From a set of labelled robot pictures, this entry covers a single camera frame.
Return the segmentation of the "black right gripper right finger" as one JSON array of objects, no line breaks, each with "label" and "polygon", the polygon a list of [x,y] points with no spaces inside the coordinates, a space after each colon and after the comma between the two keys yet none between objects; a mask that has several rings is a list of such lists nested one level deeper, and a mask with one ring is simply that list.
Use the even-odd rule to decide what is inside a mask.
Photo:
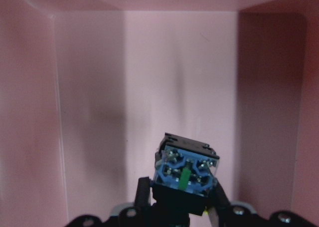
[{"label": "black right gripper right finger", "polygon": [[217,182],[214,190],[214,206],[218,211],[227,210],[229,207],[229,199],[219,182]]}]

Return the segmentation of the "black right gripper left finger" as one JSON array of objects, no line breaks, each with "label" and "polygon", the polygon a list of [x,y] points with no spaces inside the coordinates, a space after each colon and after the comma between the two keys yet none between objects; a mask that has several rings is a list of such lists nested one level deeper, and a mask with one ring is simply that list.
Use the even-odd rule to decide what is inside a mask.
[{"label": "black right gripper left finger", "polygon": [[134,206],[141,210],[148,210],[151,207],[151,180],[149,177],[138,179]]}]

